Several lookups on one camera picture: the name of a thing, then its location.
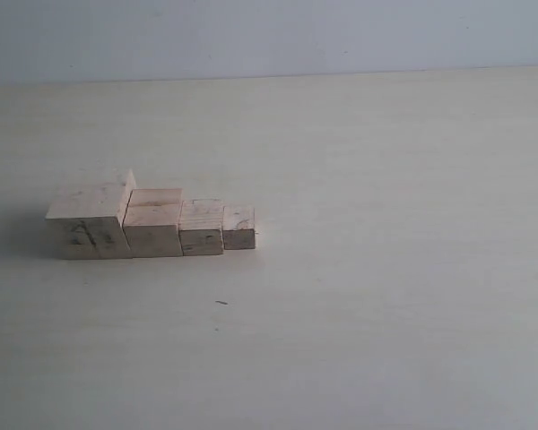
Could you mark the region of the smallest wooden cube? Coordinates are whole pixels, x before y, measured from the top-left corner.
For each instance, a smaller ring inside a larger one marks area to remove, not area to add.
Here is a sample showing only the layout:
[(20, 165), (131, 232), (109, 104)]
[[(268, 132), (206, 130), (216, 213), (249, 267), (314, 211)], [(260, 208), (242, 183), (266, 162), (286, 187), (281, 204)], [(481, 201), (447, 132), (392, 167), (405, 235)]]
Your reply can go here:
[(255, 249), (255, 209), (250, 205), (226, 205), (223, 208), (222, 239), (225, 250)]

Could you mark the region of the third largest wooden cube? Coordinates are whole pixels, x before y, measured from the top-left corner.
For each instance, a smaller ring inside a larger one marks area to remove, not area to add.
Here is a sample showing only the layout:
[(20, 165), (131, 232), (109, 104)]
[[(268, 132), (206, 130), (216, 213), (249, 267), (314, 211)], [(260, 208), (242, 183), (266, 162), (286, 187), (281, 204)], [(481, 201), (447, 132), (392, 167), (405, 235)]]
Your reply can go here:
[(223, 254), (223, 202), (184, 200), (179, 218), (179, 240), (184, 256)]

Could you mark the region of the second largest wooden cube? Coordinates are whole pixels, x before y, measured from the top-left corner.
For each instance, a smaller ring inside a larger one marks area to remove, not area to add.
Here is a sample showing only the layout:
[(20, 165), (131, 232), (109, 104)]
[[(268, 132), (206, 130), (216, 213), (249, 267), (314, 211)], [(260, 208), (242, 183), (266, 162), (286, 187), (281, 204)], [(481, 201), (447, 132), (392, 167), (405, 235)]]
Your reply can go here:
[(134, 189), (123, 230), (134, 258), (183, 255), (178, 235), (182, 189)]

